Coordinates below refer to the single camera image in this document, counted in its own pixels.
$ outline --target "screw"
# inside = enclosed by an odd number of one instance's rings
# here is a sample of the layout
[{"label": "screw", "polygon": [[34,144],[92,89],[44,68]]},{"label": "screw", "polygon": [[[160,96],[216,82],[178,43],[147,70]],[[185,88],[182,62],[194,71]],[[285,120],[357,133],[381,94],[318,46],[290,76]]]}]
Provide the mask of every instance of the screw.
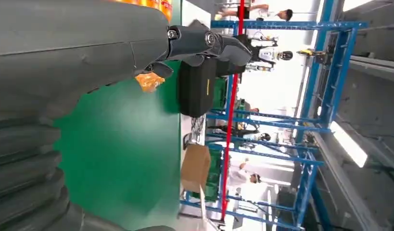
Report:
[{"label": "screw", "polygon": [[169,39],[176,39],[178,38],[178,34],[175,30],[168,30],[167,35]]},{"label": "screw", "polygon": [[214,45],[214,35],[211,32],[205,34],[205,43],[212,47]]}]

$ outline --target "blue metal frame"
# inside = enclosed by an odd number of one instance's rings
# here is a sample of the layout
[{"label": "blue metal frame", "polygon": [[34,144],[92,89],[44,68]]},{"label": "blue metal frame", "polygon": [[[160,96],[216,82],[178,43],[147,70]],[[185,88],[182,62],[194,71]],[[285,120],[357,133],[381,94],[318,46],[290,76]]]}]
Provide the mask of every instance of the blue metal frame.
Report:
[{"label": "blue metal frame", "polygon": [[[216,145],[216,144],[209,144],[209,148],[212,150],[224,150],[225,149],[221,145]],[[304,158],[301,158],[301,157],[295,157],[295,156],[283,156],[283,155],[274,155],[274,154],[268,154],[268,153],[259,153],[259,152],[255,152],[255,151],[241,150],[241,149],[236,149],[236,148],[230,148],[229,151],[236,152],[236,153],[244,153],[244,154],[270,157],[270,158],[275,158],[275,159],[279,159],[279,160],[297,161],[300,163],[307,163],[307,164],[316,165],[316,166],[321,166],[324,164],[324,162],[317,161],[314,158],[310,158],[309,157],[310,152],[305,152],[306,155],[304,156]]]},{"label": "blue metal frame", "polygon": [[[334,0],[324,0],[323,11],[321,13],[320,22],[328,22],[331,19],[331,12],[333,10]],[[317,34],[316,45],[314,47],[315,51],[322,51],[326,43],[327,31],[319,31]],[[313,60],[309,78],[307,79],[307,89],[305,91],[305,97],[303,99],[303,105],[300,117],[308,117],[310,112],[311,103],[313,100],[314,89],[316,86],[316,80],[318,75],[319,65]],[[303,131],[298,131],[296,134],[296,143],[301,143],[303,141]]]},{"label": "blue metal frame", "polygon": [[[234,28],[239,21],[211,21],[211,28]],[[272,29],[272,30],[348,30],[365,28],[363,22],[283,22],[283,21],[244,21],[246,29]]]},{"label": "blue metal frame", "polygon": [[[234,111],[236,114],[246,115],[246,116],[261,116],[266,118],[276,118],[280,119],[278,121],[262,121],[262,120],[254,120],[250,118],[233,118],[235,122],[243,122],[252,125],[268,125],[268,126],[275,126],[280,128],[288,128],[288,129],[297,129],[298,135],[296,136],[296,144],[299,145],[285,145],[285,144],[276,144],[272,142],[266,141],[253,141],[249,139],[244,139],[241,137],[231,137],[232,141],[242,141],[247,143],[255,143],[264,145],[269,147],[273,150],[281,152],[278,147],[285,147],[297,150],[298,155],[291,156],[291,155],[275,155],[275,154],[267,154],[267,153],[259,153],[255,151],[247,151],[247,150],[240,150],[240,149],[230,149],[232,152],[236,153],[244,153],[244,154],[252,154],[258,156],[265,156],[270,158],[277,158],[282,160],[288,161],[296,161],[301,163],[302,167],[302,175],[301,181],[299,184],[299,188],[296,195],[296,200],[294,206],[284,207],[280,205],[272,205],[265,202],[252,202],[248,200],[244,200],[240,197],[230,196],[227,195],[227,199],[233,200],[240,200],[240,201],[247,201],[252,203],[260,208],[260,206],[271,206],[275,209],[282,209],[291,211],[293,214],[294,224],[285,224],[282,222],[273,222],[262,218],[251,217],[243,214],[238,214],[232,211],[225,211],[226,214],[232,215],[235,217],[244,217],[253,220],[257,220],[260,222],[264,222],[271,225],[277,225],[279,227],[288,228],[291,230],[300,230],[301,225],[303,223],[305,212],[308,206],[308,201],[310,199],[310,195],[317,191],[317,188],[314,187],[314,181],[317,174],[317,169],[323,162],[317,161],[314,156],[313,152],[316,151],[316,148],[313,147],[305,147],[300,145],[303,141],[303,134],[305,130],[308,131],[316,131],[316,132],[330,132],[328,129],[328,125],[334,119],[334,115],[337,111],[337,106],[340,101],[340,96],[343,90],[343,85],[345,82],[346,71],[349,66],[349,60],[351,56],[351,52],[354,47],[356,33],[358,29],[367,27],[366,23],[360,22],[329,22],[331,18],[331,11],[333,7],[334,0],[325,0],[324,7],[323,7],[323,14],[321,17],[321,22],[272,22],[272,21],[244,21],[243,25],[245,29],[249,28],[256,28],[256,29],[286,29],[286,30],[319,30],[318,40],[316,42],[315,49],[317,51],[323,50],[326,40],[326,34],[329,30],[339,31],[339,38],[337,39],[336,49],[334,51],[333,60],[331,64],[331,68],[329,69],[329,77],[328,77],[328,84],[327,89],[323,95],[322,101],[322,114],[320,118],[314,119],[309,118],[309,110],[311,106],[311,102],[313,99],[313,93],[315,88],[315,83],[317,79],[317,73],[319,69],[319,65],[313,62],[311,71],[308,78],[307,89],[305,92],[304,103],[302,107],[302,112],[300,118],[290,117],[290,116],[283,116],[283,115],[272,115],[272,114],[263,114],[263,113],[254,113],[254,112],[246,112],[246,111]],[[237,28],[239,25],[239,21],[212,21],[211,28],[233,28],[234,35],[237,33]],[[207,115],[207,119],[221,119],[227,120],[228,113],[230,108],[230,96],[231,96],[231,89],[232,89],[232,81],[233,76],[229,76],[228,78],[228,91],[227,91],[227,104],[226,110],[213,110],[214,113]],[[225,135],[221,134],[207,134],[207,137],[211,138],[218,138],[216,140],[207,141],[206,145],[210,147],[210,149],[216,150],[224,150],[224,147],[214,144],[215,142],[222,141],[226,138]],[[209,207],[207,206],[206,209],[215,212],[221,212],[221,195],[226,192],[222,192],[222,184],[219,191],[219,208]],[[200,207],[199,203],[192,203],[189,201],[189,197],[186,198],[185,201],[181,201],[183,205],[189,205],[193,207]],[[328,217],[323,219],[322,222],[324,225],[329,223]]]},{"label": "blue metal frame", "polygon": [[[215,133],[207,133],[205,135],[205,137],[212,137],[212,138],[220,138],[220,139],[225,139],[225,135],[222,134],[215,134]],[[269,147],[269,146],[273,146],[273,147],[284,147],[284,148],[289,148],[289,149],[296,149],[296,150],[317,150],[317,148],[315,147],[305,147],[302,145],[288,145],[288,144],[279,144],[279,143],[273,143],[273,142],[268,142],[268,141],[256,141],[256,140],[251,140],[251,139],[244,139],[244,138],[240,138],[240,137],[235,137],[232,136],[231,137],[232,141],[242,141],[242,142],[246,142],[246,143],[256,143],[256,144],[261,144],[263,146]],[[211,142],[218,142],[221,140],[212,140],[212,141],[206,141],[206,143],[211,143]]]},{"label": "blue metal frame", "polygon": [[[211,114],[209,114],[209,115],[207,115],[207,119],[227,120],[228,118],[225,115],[211,115]],[[251,124],[251,125],[267,125],[267,126],[278,127],[278,128],[307,130],[307,131],[315,131],[315,132],[330,132],[329,128],[318,128],[318,127],[313,127],[313,126],[295,125],[294,123],[291,123],[291,121],[289,121],[289,120],[286,122],[285,121],[269,122],[269,121],[234,117],[232,119],[232,121],[239,122],[239,123],[247,123],[247,124]]]}]

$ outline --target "green mat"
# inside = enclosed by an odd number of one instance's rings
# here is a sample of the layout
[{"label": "green mat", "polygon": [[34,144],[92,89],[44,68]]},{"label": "green mat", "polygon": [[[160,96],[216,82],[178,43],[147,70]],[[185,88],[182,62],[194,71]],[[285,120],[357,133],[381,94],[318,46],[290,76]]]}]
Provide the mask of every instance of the green mat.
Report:
[{"label": "green mat", "polygon": [[[180,24],[180,0],[173,1]],[[179,62],[169,65],[178,70]],[[177,72],[157,92],[130,79],[84,95],[55,125],[71,200],[126,229],[171,225],[179,205]]]}]

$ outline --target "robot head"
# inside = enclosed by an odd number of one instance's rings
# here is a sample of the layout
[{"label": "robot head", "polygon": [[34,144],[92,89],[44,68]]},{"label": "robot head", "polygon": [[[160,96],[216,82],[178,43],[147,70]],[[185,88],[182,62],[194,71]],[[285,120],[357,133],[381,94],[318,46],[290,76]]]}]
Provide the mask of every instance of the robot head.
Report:
[{"label": "robot head", "polygon": [[283,51],[280,53],[280,59],[282,60],[290,60],[293,58],[293,52],[291,51]]}]

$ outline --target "red pole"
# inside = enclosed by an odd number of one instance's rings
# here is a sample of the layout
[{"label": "red pole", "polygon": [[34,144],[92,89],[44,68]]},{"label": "red pole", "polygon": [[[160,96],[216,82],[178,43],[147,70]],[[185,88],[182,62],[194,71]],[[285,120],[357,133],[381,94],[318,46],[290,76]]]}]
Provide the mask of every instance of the red pole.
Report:
[{"label": "red pole", "polygon": [[[243,34],[243,17],[244,17],[244,9],[245,9],[245,1],[241,0],[241,4],[239,6],[239,23],[238,23],[238,35]],[[224,155],[224,174],[223,174],[223,184],[222,184],[222,209],[221,209],[221,219],[225,219],[225,213],[227,211],[227,179],[228,179],[228,162],[229,162],[229,143],[231,143],[231,133],[232,133],[232,118],[234,114],[234,103],[235,103],[235,95],[236,88],[238,85],[238,74],[234,74],[233,82],[232,82],[232,94],[231,94],[231,103],[229,105],[228,111],[228,129],[227,129],[227,146],[225,147],[225,155]]]}]

